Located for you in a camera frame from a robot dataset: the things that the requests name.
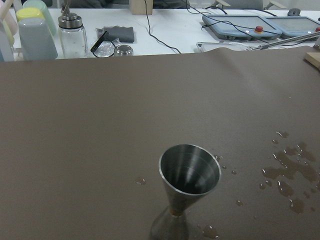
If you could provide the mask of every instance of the red emergency stop button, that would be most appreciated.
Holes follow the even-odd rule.
[[[262,26],[256,26],[255,27],[255,32],[257,33],[257,34],[260,34],[260,33],[262,33],[262,30],[263,30],[264,28],[262,27]]]

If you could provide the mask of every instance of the wooden block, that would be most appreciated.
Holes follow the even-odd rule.
[[[133,15],[152,15],[154,0],[129,0],[129,8]]]
[[[304,59],[320,70],[320,52],[307,52]]]

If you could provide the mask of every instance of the glass jar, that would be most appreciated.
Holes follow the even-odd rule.
[[[81,17],[70,12],[60,16],[58,22],[64,58],[86,58],[88,56],[87,36]]]

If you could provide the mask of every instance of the spilled liquid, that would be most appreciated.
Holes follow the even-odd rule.
[[[303,213],[304,207],[305,207],[305,203],[298,198],[294,200],[292,199],[289,200],[289,209],[297,214]]]
[[[282,167],[274,168],[274,167],[266,167],[263,168],[262,174],[270,179],[276,179],[277,176],[285,176],[288,179],[294,179],[294,176],[297,172],[301,173],[305,179],[310,182],[317,180],[317,172],[311,167],[309,164],[299,164],[297,162],[292,161],[288,155],[292,153],[292,149],[286,149],[286,152],[279,151],[273,154],[275,160],[277,160]]]
[[[145,185],[146,184],[146,180],[144,178],[142,178],[141,176],[137,177],[134,182],[136,184],[139,184],[139,185]]]
[[[278,181],[277,186],[280,194],[285,197],[292,196],[294,194],[293,188],[289,186],[289,184],[287,184],[285,181]]]
[[[244,205],[244,203],[243,203],[242,201],[240,201],[240,200],[237,200],[235,203],[236,203],[239,207],[241,207],[241,206]]]
[[[211,239],[218,239],[219,238],[219,234],[218,234],[217,230],[214,227],[212,227],[211,225],[207,225],[204,227],[203,236],[211,238]]]
[[[278,134],[280,137],[286,139],[289,136],[289,133],[287,133],[286,131],[282,132],[282,131],[276,131],[276,134]]]
[[[306,199],[309,199],[309,198],[310,198],[310,194],[307,193],[306,191],[304,191],[303,194],[304,194],[304,196],[305,196]]]
[[[267,184],[269,187],[272,187],[272,182],[270,180],[265,180],[265,184]]]
[[[276,132],[280,137],[287,138],[288,133],[286,132]],[[301,142],[294,147],[286,147],[283,151],[273,153],[273,159],[276,160],[280,166],[279,167],[265,167],[261,169],[262,174],[269,179],[277,179],[278,176],[284,176],[289,180],[293,180],[295,175],[301,174],[310,183],[317,181],[317,184],[313,185],[315,188],[310,189],[312,194],[316,193],[317,190],[320,191],[320,178],[315,168],[312,167],[312,162],[316,161],[314,155],[307,151],[306,144]],[[277,180],[277,189],[279,193],[285,197],[293,196],[294,189],[283,180]],[[265,181],[266,185],[272,186],[270,180]],[[303,191],[304,197],[306,199],[311,198],[311,194],[308,191]],[[289,199],[289,209],[297,214],[304,212],[305,203],[299,198]]]
[[[264,184],[260,183],[259,188],[263,190],[266,188],[266,186]]]
[[[308,152],[306,150],[306,144],[304,142],[301,142],[297,145],[298,149],[300,150],[300,152],[297,154],[298,156],[300,156],[301,158],[307,159],[311,162],[315,162],[316,158],[314,157],[314,155],[311,152]]]

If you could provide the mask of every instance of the gray pouch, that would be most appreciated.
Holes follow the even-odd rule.
[[[103,29],[97,29],[97,37],[101,37],[102,34],[108,31],[106,41],[113,41],[119,39],[121,43],[133,43],[135,41],[134,28],[124,26],[104,26]]]

